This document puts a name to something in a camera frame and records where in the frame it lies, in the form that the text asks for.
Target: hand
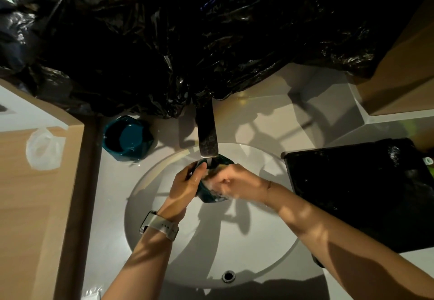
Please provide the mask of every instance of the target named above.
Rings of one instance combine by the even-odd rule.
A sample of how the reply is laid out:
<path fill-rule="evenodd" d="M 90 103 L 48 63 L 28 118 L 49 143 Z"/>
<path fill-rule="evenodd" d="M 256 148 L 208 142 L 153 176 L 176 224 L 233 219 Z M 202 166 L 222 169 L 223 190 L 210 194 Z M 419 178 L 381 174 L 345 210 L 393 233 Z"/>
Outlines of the hand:
<path fill-rule="evenodd" d="M 166 198 L 163 206 L 158 210 L 157 215 L 166 220 L 179 223 L 185 215 L 187 205 L 196 196 L 198 185 L 207 170 L 207 163 L 198 166 L 190 179 L 187 179 L 188 172 L 194 168 L 197 162 L 191 163 L 178 172 L 173 180 L 169 197 Z"/>
<path fill-rule="evenodd" d="M 209 179 L 214 191 L 227 197 L 265 203 L 269 181 L 246 170 L 240 164 L 230 164 Z"/>

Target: green bowl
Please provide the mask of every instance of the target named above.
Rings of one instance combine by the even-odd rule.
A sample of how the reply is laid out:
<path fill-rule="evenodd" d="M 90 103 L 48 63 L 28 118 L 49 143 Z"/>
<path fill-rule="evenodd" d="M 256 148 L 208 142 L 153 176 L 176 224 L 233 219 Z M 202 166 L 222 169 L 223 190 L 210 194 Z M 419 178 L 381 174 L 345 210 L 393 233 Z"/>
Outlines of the green bowl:
<path fill-rule="evenodd" d="M 192 170 L 193 171 L 203 162 L 206 162 L 207 159 L 201 159 L 198 161 L 198 163 L 196 164 L 196 167 Z M 207 169 L 212 170 L 214 168 L 216 168 L 218 165 L 223 164 L 223 165 L 229 165 L 229 164 L 234 164 L 233 161 L 231 161 L 229 158 L 226 158 L 223 155 L 218 155 L 217 157 L 214 157 L 211 160 L 211 164 L 207 166 Z M 204 203 L 218 203 L 218 202 L 222 202 L 224 200 L 227 200 L 227 198 L 225 196 L 220 196 L 219 194 L 215 193 L 212 190 L 209 190 L 202 182 L 202 180 L 199 182 L 199 186 L 198 186 L 198 191 L 196 193 L 196 196 L 198 196 Z"/>

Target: watch strap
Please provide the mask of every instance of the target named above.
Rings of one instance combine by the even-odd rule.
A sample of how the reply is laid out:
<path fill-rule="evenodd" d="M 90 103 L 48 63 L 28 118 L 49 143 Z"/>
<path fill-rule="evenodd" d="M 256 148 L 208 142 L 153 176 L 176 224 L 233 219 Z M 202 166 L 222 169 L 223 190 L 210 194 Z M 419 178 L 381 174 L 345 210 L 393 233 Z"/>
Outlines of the watch strap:
<path fill-rule="evenodd" d="M 143 234 L 147 227 L 151 227 L 166 234 L 166 237 L 172 242 L 175 240 L 179 231 L 179 227 L 175 223 L 158 216 L 156 211 L 149 211 L 140 227 L 140 233 Z"/>

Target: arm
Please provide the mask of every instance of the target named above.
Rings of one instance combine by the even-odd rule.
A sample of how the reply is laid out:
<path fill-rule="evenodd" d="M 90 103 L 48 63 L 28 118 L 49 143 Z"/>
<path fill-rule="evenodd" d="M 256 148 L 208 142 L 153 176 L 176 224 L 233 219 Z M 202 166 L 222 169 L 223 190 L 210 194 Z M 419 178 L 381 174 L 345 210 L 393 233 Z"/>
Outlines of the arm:
<path fill-rule="evenodd" d="M 206 164 L 200 165 L 186 180 L 189 165 L 173 181 L 169 197 L 157 212 L 166 220 L 179 223 L 187 205 L 196 195 Z M 169 262 L 172 242 L 155 229 L 147 228 L 133 253 L 102 297 L 103 300 L 154 300 L 160 295 L 161 285 Z"/>
<path fill-rule="evenodd" d="M 273 208 L 354 299 L 434 299 L 434 279 L 284 186 L 230 165 L 212 180 L 223 195 Z"/>

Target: sink basin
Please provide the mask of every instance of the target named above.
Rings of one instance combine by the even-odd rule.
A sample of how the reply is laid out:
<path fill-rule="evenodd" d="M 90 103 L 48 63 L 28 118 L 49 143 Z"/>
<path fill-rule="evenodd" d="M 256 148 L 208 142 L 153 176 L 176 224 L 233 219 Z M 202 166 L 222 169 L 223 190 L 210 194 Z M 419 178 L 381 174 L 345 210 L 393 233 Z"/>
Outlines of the sink basin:
<path fill-rule="evenodd" d="M 243 144 L 219 144 L 219 152 L 250 171 L 290 188 L 282 160 Z M 199 160 L 199 147 L 156 164 L 134 187 L 125 209 L 125 234 L 133 249 L 149 212 L 163 204 L 177 172 Z M 222 288 L 251 281 L 284 257 L 296 235 L 265 205 L 245 200 L 203 203 L 194 198 L 179 224 L 166 280 L 195 288 Z M 232 283 L 222 275 L 235 273 Z"/>

